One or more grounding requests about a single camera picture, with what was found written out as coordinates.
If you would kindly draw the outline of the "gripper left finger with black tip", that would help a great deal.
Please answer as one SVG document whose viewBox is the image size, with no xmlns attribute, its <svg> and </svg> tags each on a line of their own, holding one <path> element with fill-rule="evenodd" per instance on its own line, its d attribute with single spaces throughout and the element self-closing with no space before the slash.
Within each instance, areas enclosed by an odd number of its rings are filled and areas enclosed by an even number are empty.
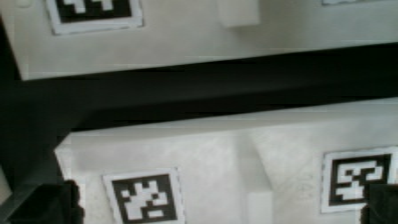
<svg viewBox="0 0 398 224">
<path fill-rule="evenodd" d="M 8 224 L 83 224 L 85 209 L 77 202 L 79 188 L 72 180 L 38 185 L 10 212 Z"/>
</svg>

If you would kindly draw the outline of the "gripper right finger with grey tip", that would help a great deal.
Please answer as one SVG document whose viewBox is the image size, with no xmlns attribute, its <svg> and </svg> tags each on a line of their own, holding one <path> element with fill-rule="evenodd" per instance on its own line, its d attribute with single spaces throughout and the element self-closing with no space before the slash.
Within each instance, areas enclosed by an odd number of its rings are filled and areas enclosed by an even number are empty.
<svg viewBox="0 0 398 224">
<path fill-rule="evenodd" d="M 363 196 L 360 224 L 398 224 L 398 184 L 371 184 Z"/>
</svg>

